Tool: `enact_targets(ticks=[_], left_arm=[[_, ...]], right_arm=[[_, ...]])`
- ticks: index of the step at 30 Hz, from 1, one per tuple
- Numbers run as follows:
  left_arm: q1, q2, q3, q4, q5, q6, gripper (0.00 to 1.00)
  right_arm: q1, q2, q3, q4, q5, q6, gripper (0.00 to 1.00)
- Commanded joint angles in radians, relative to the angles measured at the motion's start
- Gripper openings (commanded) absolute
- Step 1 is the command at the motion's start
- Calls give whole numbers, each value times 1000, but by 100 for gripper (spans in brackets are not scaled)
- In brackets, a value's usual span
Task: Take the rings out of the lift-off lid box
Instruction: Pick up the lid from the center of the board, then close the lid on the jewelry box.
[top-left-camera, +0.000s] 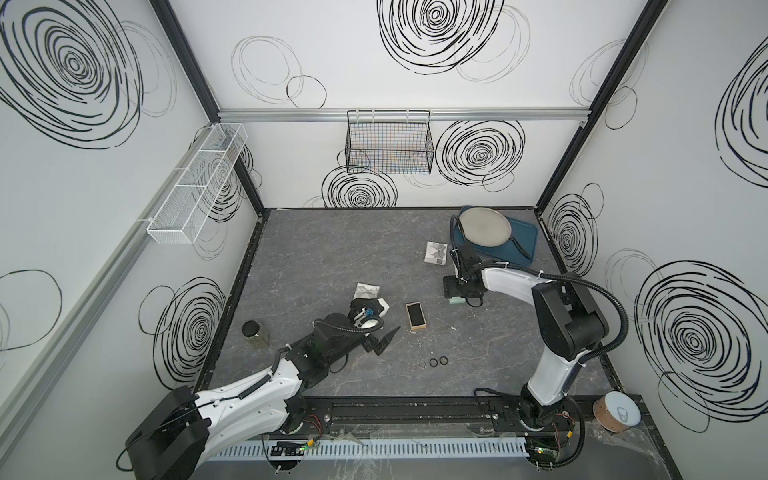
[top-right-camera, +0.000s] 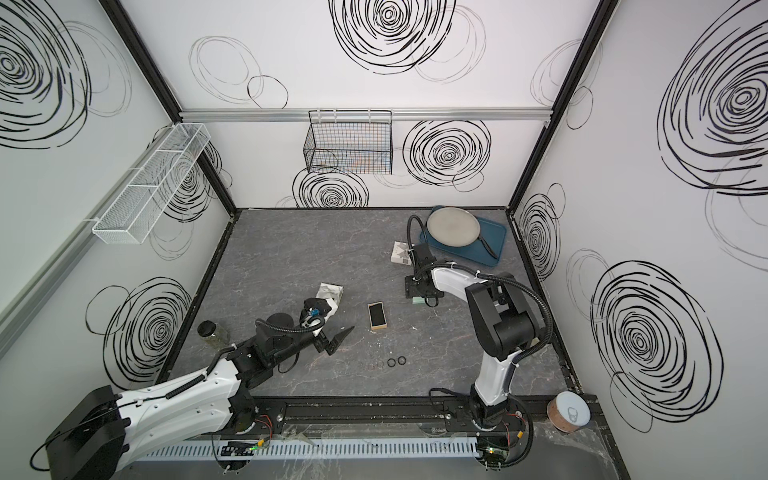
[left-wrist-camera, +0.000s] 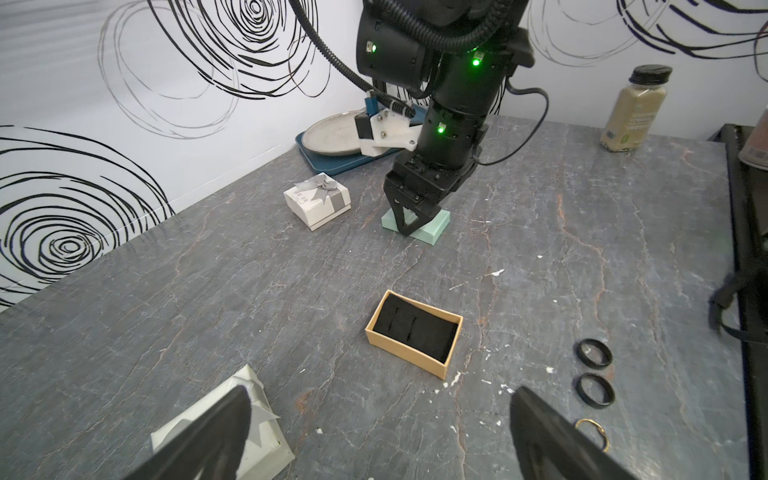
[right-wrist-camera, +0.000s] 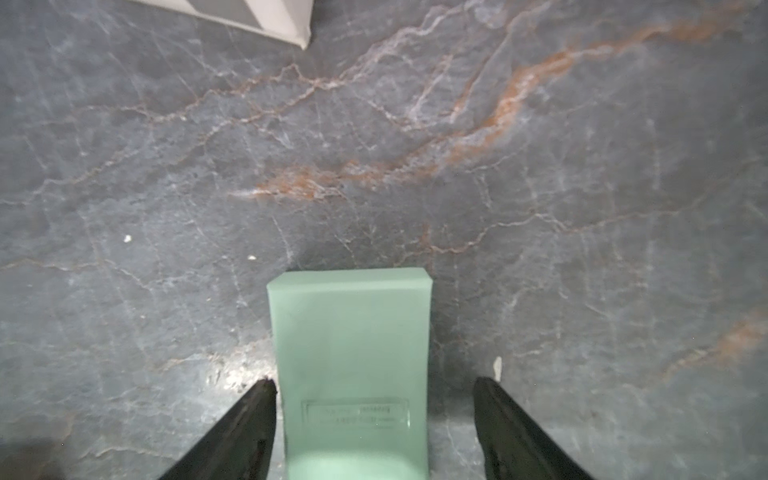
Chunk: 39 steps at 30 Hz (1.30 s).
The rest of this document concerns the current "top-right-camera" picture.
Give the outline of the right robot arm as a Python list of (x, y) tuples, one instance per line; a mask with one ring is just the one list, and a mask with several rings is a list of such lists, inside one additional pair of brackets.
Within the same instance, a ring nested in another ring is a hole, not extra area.
[(489, 430), (514, 411), (511, 386), (521, 360), (543, 349), (553, 333), (547, 302), (511, 275), (492, 275), (439, 261), (425, 243), (407, 250), (413, 273), (405, 278), (408, 298), (437, 305), (450, 294), (467, 302), (483, 351), (480, 373), (467, 404), (473, 422)]

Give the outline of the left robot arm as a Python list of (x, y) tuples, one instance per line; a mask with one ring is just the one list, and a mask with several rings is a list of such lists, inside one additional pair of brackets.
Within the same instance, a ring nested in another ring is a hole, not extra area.
[(349, 329), (328, 338), (323, 316), (306, 328), (288, 314), (256, 322), (256, 334), (219, 350), (193, 373), (151, 387), (88, 393), (40, 446), (53, 479), (109, 479), (144, 455), (203, 435), (242, 435), (263, 420), (251, 392), (282, 362), (313, 347), (333, 355)]

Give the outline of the white gift box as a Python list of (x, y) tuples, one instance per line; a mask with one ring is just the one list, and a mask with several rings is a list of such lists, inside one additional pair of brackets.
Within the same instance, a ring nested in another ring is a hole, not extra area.
[(341, 285), (321, 283), (317, 290), (316, 298), (332, 300), (336, 306), (339, 306), (342, 295), (343, 287)]

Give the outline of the tan box base black insert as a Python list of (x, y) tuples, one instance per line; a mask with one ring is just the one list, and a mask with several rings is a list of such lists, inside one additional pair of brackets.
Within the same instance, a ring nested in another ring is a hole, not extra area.
[(382, 302), (370, 303), (367, 308), (369, 313), (370, 328), (373, 331), (381, 330), (388, 326), (384, 304)]

